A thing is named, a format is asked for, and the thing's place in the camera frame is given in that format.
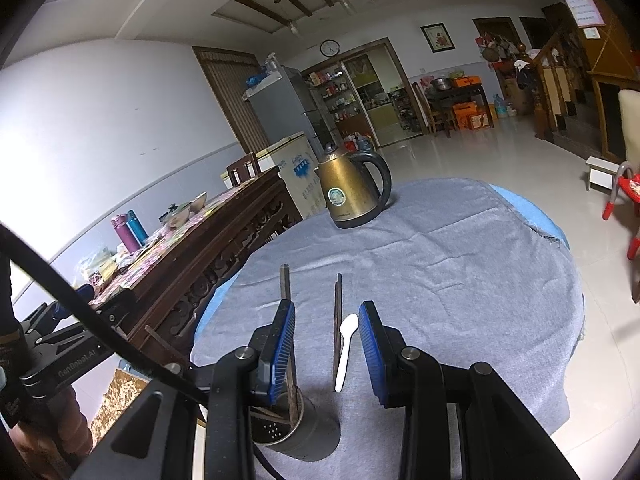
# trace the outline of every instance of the wooden staircase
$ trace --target wooden staircase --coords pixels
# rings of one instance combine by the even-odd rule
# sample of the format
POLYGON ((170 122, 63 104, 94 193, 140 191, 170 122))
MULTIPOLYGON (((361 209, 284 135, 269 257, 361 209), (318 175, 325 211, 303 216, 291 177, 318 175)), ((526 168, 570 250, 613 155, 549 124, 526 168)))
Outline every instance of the wooden staircase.
POLYGON ((566 115, 556 114, 554 144, 584 159, 602 156, 600 117, 592 91, 576 91, 577 102, 566 102, 566 115))
POLYGON ((576 32, 556 30, 531 63, 538 74, 534 115, 537 137, 587 159, 602 156, 602 134, 588 60, 576 32))

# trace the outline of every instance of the red chair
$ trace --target red chair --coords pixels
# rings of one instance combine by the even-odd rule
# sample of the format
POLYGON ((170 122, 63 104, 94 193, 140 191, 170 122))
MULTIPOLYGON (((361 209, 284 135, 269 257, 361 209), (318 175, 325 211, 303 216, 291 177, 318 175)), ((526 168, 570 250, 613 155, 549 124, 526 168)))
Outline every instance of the red chair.
MULTIPOLYGON (((609 220, 609 217, 611 216, 613 206, 616 203, 619 188, 622 188, 622 191, 624 191, 625 194, 634 201, 634 211, 636 213, 636 216, 640 216, 640 173, 634 174, 631 163, 623 162, 622 164, 620 164, 618 172, 613 179, 613 189, 611 189, 609 201, 604 207, 604 211, 602 213, 602 218, 604 220, 609 220)), ((629 248, 628 250, 626 250, 626 257, 630 260, 633 260, 636 257, 638 248, 640 248, 640 230, 631 240, 629 248)))

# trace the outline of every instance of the carved wooden table edge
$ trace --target carved wooden table edge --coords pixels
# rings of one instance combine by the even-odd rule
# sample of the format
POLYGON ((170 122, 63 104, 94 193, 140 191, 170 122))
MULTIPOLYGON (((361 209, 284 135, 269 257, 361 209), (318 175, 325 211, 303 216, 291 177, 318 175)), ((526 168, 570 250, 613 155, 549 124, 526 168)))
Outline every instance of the carved wooden table edge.
POLYGON ((127 339, 160 364, 176 357, 145 327, 151 327, 188 362, 197 323, 215 290, 271 235, 302 220, 278 168, 252 180, 134 286, 141 315, 129 321, 127 339))

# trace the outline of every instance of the ceiling light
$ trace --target ceiling light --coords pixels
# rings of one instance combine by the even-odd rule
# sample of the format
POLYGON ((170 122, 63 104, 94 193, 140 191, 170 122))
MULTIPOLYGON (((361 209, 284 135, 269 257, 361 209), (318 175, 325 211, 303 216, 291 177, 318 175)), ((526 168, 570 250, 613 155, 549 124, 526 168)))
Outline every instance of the ceiling light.
POLYGON ((356 9, 349 0, 338 0, 338 3, 347 11, 347 14, 356 14, 356 9))
POLYGON ((298 30, 296 22, 289 22, 289 30, 296 38, 302 38, 302 34, 300 34, 300 31, 298 30))

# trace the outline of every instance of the tiled floor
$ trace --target tiled floor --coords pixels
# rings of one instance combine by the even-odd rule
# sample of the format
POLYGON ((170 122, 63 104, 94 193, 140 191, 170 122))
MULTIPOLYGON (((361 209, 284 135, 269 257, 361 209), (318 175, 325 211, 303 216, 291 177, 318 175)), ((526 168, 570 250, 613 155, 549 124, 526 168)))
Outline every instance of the tiled floor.
POLYGON ((396 142, 397 140, 415 137, 416 135, 419 135, 419 132, 416 134, 411 130, 403 130, 400 123, 390 124, 385 128, 379 128, 376 130, 376 139, 382 146, 386 146, 392 142, 396 142))
POLYGON ((640 219, 620 200, 586 191, 584 160, 534 137, 526 119, 494 130, 417 137, 382 149, 395 183, 466 176, 526 197, 565 232, 582 276, 586 336, 566 371, 571 417, 553 435, 582 480, 610 480, 640 438, 640 305, 631 300, 637 266, 626 247, 640 219))

